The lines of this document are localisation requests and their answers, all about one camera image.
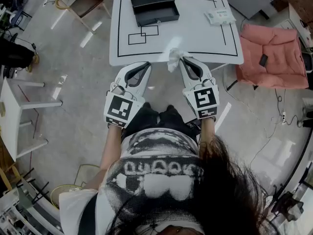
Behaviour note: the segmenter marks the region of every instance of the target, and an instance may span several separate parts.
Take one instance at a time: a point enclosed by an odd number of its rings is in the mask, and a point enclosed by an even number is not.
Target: open black box
[[[175,0],[131,0],[138,26],[178,20]]]

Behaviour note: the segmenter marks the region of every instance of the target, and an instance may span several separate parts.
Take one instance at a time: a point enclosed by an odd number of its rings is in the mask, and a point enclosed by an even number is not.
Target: woman's left arm
[[[121,135],[122,128],[111,124],[102,153],[100,171],[84,186],[84,189],[98,190],[110,165],[119,160],[121,157]]]

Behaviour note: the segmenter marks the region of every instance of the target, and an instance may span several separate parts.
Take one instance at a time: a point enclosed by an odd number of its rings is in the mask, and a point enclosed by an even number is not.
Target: brown chair seat
[[[80,17],[84,17],[95,7],[97,7],[103,0],[76,0],[70,8]]]

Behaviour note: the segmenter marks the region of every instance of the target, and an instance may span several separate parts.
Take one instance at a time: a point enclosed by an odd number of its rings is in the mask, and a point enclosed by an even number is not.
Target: crumpled tissue
[[[169,61],[167,62],[168,71],[173,72],[177,68],[179,60],[183,57],[192,57],[192,55],[187,51],[172,48],[170,50]]]

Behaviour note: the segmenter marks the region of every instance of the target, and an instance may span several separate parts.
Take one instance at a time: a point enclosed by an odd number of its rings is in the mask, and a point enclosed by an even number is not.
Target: shirt sleeve
[[[60,220],[65,235],[78,234],[83,211],[87,203],[97,192],[94,189],[84,189],[60,194]]]

